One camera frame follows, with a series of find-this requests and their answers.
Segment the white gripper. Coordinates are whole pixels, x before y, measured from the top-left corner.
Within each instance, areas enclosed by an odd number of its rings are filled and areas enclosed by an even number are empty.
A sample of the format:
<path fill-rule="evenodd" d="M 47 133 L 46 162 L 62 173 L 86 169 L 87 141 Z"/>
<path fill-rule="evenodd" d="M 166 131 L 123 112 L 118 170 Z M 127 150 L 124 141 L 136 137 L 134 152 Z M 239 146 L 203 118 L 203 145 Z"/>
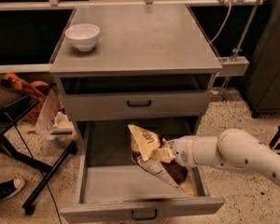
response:
<path fill-rule="evenodd" d="M 155 149 L 151 153 L 151 158 L 165 163 L 175 160 L 179 165 L 186 168 L 196 167 L 197 164 L 192 151 L 193 141 L 194 137 L 190 135 L 170 140 L 169 144 L 172 149 L 169 147 Z"/>

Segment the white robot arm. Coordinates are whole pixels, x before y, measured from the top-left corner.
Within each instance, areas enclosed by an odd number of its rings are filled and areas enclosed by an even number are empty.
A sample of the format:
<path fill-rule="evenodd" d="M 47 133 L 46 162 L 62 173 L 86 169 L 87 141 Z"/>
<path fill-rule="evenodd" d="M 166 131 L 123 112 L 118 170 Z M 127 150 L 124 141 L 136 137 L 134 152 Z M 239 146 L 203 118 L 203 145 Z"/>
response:
<path fill-rule="evenodd" d="M 254 172 L 280 187 L 280 155 L 251 134 L 229 129 L 219 136 L 187 135 L 163 140 L 164 146 L 152 151 L 151 158 L 192 168 L 209 166 L 233 172 Z"/>

